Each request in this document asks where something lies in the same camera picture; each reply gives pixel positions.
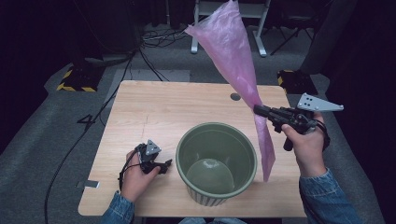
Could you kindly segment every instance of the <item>purple translucent bag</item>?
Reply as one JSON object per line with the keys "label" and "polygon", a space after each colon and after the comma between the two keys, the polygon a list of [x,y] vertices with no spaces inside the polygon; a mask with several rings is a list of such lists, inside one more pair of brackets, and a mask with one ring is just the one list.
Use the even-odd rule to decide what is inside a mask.
{"label": "purple translucent bag", "polygon": [[[262,105],[248,34],[242,23],[237,1],[230,0],[222,4],[203,21],[194,26],[189,25],[185,32],[198,40],[221,75],[252,110],[254,105]],[[262,154],[263,178],[268,181],[275,162],[274,145],[266,118],[254,115],[254,121]]]}

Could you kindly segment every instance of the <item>sleeve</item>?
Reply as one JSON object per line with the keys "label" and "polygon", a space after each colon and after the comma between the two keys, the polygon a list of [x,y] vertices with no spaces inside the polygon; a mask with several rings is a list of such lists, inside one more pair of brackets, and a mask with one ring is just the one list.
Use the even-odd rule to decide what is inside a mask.
{"label": "sleeve", "polygon": [[120,223],[130,224],[134,217],[134,204],[126,200],[117,191],[105,213],[101,224]]}
{"label": "sleeve", "polygon": [[362,223],[332,176],[300,177],[300,195],[309,223]]}

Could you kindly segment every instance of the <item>table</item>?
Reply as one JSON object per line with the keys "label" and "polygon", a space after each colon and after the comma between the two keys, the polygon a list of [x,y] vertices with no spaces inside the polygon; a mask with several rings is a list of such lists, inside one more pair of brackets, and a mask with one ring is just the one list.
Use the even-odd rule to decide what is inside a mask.
{"label": "table", "polygon": [[[289,106],[280,87],[258,86],[258,89],[266,105]],[[282,148],[285,135],[276,133],[268,122],[276,163],[265,183],[253,114],[243,100],[234,101],[232,93],[234,89],[229,84],[121,82],[89,176],[89,180],[99,181],[100,185],[96,189],[85,188],[78,211],[83,216],[101,216],[119,189],[117,178],[126,154],[151,139],[163,150],[157,162],[174,161],[167,174],[157,176],[136,202],[136,216],[305,217],[295,156]],[[247,190],[215,207],[202,206],[189,196],[175,162],[177,144],[183,134],[209,121],[230,124],[244,133],[259,160],[257,174]]]}
{"label": "table", "polygon": [[[198,24],[200,16],[210,16],[216,9],[218,9],[223,2],[206,2],[201,0],[195,0],[194,10],[194,24]],[[265,19],[268,14],[271,0],[265,0],[262,4],[250,4],[250,3],[238,3],[239,12],[242,18],[255,18],[260,19],[258,30],[253,31],[254,40],[256,41],[257,48],[262,57],[267,56],[267,51],[262,44],[262,27],[264,26]],[[191,53],[197,53],[198,51],[198,40],[193,37],[191,42]]]}

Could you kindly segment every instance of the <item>green trash can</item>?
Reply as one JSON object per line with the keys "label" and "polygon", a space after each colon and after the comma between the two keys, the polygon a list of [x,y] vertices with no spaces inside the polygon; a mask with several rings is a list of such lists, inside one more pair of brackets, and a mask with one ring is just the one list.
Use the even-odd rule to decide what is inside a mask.
{"label": "green trash can", "polygon": [[257,156],[248,138],[228,124],[208,122],[187,131],[177,146],[177,170],[190,196],[216,206],[253,181]]}

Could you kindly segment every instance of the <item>hand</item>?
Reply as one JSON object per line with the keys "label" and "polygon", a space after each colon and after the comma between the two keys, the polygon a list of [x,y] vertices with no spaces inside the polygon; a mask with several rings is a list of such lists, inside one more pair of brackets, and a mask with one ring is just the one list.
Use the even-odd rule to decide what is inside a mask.
{"label": "hand", "polygon": [[[126,155],[126,160],[132,155],[132,151]],[[149,186],[149,183],[154,179],[155,176],[160,172],[161,168],[159,166],[155,167],[150,173],[145,175],[143,171],[140,169],[137,153],[134,154],[132,159],[129,161],[128,166],[135,165],[130,167],[125,171],[122,183],[122,191],[121,196],[130,201],[131,203],[135,203],[136,200],[142,195],[142,193]]]}
{"label": "hand", "polygon": [[[320,113],[315,113],[314,119],[323,122]],[[292,127],[284,124],[282,131],[293,143],[294,154],[302,177],[319,176],[326,173],[322,154],[324,133],[320,128],[317,127],[309,134],[299,134]]]}

